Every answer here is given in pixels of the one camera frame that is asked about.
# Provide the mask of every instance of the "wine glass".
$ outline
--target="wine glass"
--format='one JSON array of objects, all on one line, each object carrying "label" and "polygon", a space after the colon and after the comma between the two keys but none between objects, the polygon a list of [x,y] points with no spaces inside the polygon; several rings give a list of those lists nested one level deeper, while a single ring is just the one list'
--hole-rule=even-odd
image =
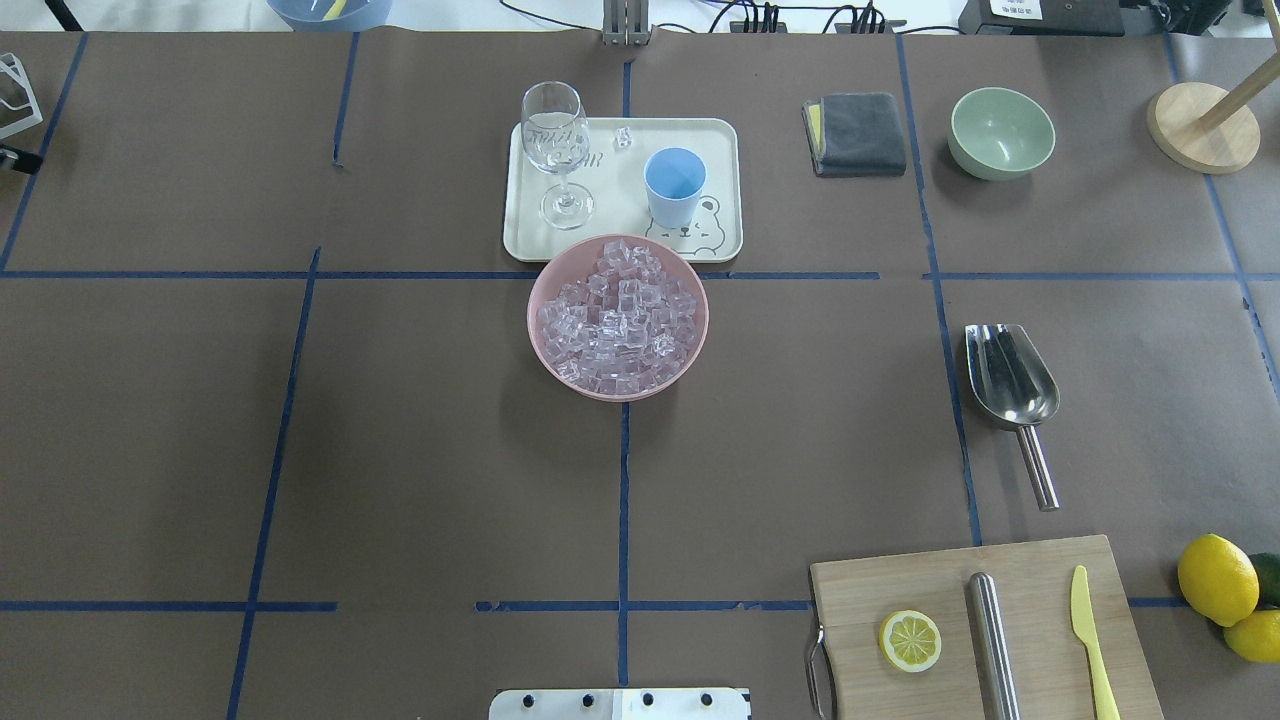
[{"label": "wine glass", "polygon": [[581,184],[568,182],[568,174],[582,167],[591,147],[577,91],[557,81],[525,91],[520,137],[529,161],[558,181],[543,195],[543,219],[562,231],[582,227],[595,210],[595,199]]}]

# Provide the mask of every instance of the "folded cloth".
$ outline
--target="folded cloth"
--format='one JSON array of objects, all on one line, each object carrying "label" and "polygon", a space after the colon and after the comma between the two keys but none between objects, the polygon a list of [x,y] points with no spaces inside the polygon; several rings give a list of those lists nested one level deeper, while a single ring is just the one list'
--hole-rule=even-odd
[{"label": "folded cloth", "polygon": [[897,100],[887,92],[826,95],[804,104],[813,172],[822,177],[906,172]]}]

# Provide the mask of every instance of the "wooden cutting board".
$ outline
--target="wooden cutting board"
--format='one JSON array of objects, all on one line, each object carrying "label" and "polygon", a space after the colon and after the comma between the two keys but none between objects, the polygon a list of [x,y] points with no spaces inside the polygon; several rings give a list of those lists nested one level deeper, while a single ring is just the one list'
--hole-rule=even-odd
[{"label": "wooden cutting board", "polygon": [[[1162,720],[1106,536],[810,566],[838,717],[986,717],[965,601],[969,577],[986,571],[996,580],[1021,716],[1092,720],[1088,657],[1071,632],[1071,573],[1076,565],[1089,571],[1098,641],[1120,716]],[[942,634],[937,665],[924,673],[904,673],[884,660],[879,628],[895,610],[919,610],[937,623]]]}]

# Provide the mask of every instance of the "lemon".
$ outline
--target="lemon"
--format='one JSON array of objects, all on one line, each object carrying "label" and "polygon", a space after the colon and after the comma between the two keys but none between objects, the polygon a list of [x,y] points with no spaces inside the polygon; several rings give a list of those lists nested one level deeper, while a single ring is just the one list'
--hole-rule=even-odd
[{"label": "lemon", "polygon": [[942,653],[942,633],[928,615],[899,610],[881,625],[881,651],[899,670],[923,673]]},{"label": "lemon", "polygon": [[1258,552],[1249,556],[1258,573],[1258,600],[1280,607],[1280,555]]},{"label": "lemon", "polygon": [[1222,630],[1222,637],[1249,662],[1280,662],[1280,610],[1258,610]]},{"label": "lemon", "polygon": [[1244,620],[1258,606],[1258,574],[1249,556],[1212,533],[1183,551],[1178,585],[1196,612],[1224,628]]}]

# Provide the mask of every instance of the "wine glass base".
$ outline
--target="wine glass base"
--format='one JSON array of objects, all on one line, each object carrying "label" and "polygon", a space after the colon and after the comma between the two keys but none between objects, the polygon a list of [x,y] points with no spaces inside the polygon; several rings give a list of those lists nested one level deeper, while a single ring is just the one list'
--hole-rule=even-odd
[{"label": "wine glass base", "polygon": [[563,193],[557,184],[543,195],[539,211],[550,227],[571,231],[585,225],[591,219],[591,213],[595,211],[595,197],[591,196],[591,191],[576,182],[567,183]]}]

